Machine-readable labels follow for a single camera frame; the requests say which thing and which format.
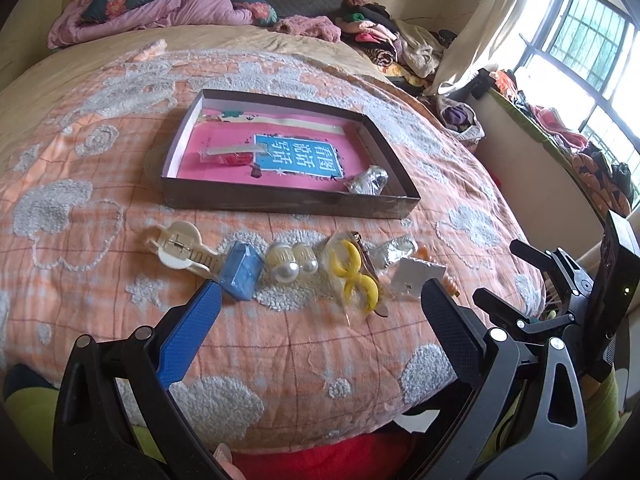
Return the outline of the orange and white quilt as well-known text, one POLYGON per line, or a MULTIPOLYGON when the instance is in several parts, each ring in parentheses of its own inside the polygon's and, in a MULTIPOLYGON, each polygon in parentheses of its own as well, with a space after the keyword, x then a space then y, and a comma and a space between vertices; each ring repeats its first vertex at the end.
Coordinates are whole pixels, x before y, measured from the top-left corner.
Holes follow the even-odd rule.
POLYGON ((59 384, 81 336, 208 303, 160 362, 201 440, 295 451, 370 432, 454 371, 433 280, 537 315, 544 284, 474 156, 388 84, 298 55, 119 58, 1 95, 1 364, 59 384))

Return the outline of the small blue box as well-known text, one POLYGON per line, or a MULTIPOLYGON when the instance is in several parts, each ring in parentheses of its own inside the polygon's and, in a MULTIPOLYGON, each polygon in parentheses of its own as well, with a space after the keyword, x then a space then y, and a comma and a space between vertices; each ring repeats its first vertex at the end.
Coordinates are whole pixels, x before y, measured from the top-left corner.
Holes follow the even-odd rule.
POLYGON ((250 244, 236 240, 224 256, 224 264, 218 274, 218 284, 236 301, 251 300, 263 267, 264 259, 258 255, 256 249, 250 244))

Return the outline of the clear bag with dark jewelry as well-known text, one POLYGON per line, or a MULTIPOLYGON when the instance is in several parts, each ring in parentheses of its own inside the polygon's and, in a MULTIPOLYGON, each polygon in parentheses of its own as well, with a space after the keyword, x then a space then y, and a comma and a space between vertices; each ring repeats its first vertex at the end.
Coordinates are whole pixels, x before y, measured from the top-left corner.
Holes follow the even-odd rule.
POLYGON ((349 193, 379 196, 388 183, 388 173, 380 166, 370 166, 367 170, 348 178, 345 186, 349 193))

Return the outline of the pink crumpled blanket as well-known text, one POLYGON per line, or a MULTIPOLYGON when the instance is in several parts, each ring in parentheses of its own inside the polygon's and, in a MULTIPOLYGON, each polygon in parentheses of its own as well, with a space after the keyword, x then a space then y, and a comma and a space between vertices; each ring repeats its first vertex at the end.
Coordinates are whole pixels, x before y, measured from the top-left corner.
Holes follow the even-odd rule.
POLYGON ((65 7, 48 32, 47 47, 50 50, 136 29, 183 25, 245 26, 254 23, 252 12, 235 9, 231 0, 154 0, 105 23, 82 20, 81 14, 90 3, 92 0, 72 0, 65 7))

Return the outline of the basket of clothes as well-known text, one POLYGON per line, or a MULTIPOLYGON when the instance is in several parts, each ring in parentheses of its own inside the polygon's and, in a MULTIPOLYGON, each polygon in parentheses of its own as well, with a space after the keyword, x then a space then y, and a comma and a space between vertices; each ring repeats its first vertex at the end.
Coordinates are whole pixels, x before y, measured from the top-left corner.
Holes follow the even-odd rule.
POLYGON ((474 152, 485 131, 468 104, 438 96, 436 116, 442 125, 469 151, 474 152))

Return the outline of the white earring card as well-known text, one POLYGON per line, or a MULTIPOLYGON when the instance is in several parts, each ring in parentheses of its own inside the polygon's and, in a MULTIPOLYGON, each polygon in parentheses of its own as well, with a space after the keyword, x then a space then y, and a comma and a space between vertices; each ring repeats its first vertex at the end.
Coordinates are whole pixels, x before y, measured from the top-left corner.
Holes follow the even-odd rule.
POLYGON ((395 266, 390 280, 390 289, 401 296, 419 298, 425 282, 434 278, 441 281, 446 266, 431 261, 402 258, 395 266))

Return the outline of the silver foil packet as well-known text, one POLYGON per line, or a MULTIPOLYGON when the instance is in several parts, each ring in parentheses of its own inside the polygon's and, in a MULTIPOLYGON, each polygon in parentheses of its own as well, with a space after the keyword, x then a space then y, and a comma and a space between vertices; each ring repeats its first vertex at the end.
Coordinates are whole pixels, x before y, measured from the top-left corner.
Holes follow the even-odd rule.
POLYGON ((373 247, 369 256, 372 263, 378 269, 387 269, 402 258, 408 258, 413 255, 419 246, 411 234, 401 235, 391 240, 373 247))

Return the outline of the pile of clothes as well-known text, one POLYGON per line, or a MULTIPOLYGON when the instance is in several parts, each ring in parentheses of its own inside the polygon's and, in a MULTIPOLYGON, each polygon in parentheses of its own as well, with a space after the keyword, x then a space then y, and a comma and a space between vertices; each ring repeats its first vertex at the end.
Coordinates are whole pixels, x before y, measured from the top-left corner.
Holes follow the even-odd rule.
POLYGON ((457 38, 448 29, 431 32, 395 20, 373 0, 343 0, 334 24, 345 44, 410 96, 420 96, 431 87, 445 50, 457 38))

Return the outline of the cream curtain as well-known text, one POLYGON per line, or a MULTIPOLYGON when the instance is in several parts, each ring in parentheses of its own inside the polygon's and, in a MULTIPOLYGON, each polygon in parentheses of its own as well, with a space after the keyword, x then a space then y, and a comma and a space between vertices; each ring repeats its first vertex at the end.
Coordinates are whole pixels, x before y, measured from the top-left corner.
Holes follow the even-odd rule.
POLYGON ((458 90, 473 77, 508 38, 526 0, 480 0, 462 32, 444 52, 428 94, 458 90))

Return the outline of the yellow hair clip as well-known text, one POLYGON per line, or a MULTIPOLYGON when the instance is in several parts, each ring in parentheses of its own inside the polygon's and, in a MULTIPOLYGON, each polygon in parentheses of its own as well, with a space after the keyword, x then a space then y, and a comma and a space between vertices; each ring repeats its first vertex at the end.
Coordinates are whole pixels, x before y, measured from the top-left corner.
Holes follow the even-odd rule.
POLYGON ((329 274, 340 284, 341 300, 351 304, 358 292, 363 310, 373 312, 380 300, 378 281, 364 268, 363 256, 355 242, 340 238, 329 249, 329 274))

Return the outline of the dusty pink fuzzy garment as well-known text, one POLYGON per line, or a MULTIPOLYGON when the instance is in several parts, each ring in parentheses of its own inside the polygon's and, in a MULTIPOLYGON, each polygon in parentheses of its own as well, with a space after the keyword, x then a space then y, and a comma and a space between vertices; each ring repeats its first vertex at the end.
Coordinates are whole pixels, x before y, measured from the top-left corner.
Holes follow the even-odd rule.
POLYGON ((303 15, 281 18, 272 30, 285 35, 316 38, 332 44, 340 42, 342 34, 341 29, 325 15, 314 18, 303 15))

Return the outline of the barred window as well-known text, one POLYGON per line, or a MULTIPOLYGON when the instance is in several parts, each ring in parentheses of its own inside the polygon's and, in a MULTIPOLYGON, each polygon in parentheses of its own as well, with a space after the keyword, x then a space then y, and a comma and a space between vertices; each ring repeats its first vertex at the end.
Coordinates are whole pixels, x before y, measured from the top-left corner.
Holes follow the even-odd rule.
POLYGON ((527 102, 555 108, 639 181, 639 29, 606 0, 527 0, 515 65, 527 102))

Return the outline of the shallow brown cardboard box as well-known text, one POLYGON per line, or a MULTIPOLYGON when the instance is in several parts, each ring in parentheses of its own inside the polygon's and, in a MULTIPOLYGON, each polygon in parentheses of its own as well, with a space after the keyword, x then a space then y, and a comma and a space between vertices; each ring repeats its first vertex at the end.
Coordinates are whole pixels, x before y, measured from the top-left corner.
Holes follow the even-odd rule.
POLYGON ((164 161, 167 205, 403 219, 420 202, 372 120, 319 103, 205 89, 164 161))

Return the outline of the pearl earring pair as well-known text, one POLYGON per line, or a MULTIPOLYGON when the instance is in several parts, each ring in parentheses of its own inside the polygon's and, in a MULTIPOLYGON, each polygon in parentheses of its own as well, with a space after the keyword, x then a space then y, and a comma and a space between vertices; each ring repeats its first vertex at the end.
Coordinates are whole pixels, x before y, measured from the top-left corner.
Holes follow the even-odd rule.
POLYGON ((265 258, 270 278, 280 284, 290 284, 298 278, 318 272, 319 263, 314 248, 298 242, 293 245, 274 242, 265 258))

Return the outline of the brown strap wristwatch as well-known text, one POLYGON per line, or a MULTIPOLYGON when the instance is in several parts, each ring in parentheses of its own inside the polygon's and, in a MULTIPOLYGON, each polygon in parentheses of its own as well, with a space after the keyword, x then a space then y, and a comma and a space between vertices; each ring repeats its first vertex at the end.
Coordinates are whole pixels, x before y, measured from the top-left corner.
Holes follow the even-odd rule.
POLYGON ((373 283, 376 285, 376 303, 373 307, 367 306, 369 312, 374 312, 380 318, 388 318, 390 316, 390 310, 386 306, 384 301, 385 292, 381 285, 378 274, 374 270, 373 264, 367 254, 366 248, 362 244, 361 235, 356 231, 350 231, 348 233, 348 240, 358 249, 360 257, 360 268, 358 272, 362 275, 367 275, 373 283))

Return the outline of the cream hair claw clip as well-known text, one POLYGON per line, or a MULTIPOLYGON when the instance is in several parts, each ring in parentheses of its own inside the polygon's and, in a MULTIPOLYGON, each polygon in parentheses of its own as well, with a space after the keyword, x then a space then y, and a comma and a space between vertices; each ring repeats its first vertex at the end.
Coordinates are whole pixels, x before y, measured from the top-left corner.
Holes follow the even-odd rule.
POLYGON ((157 236, 149 238, 146 246, 168 269, 189 271, 206 280, 214 280, 221 269, 221 253, 203 243, 200 230, 191 222, 158 226, 157 236))

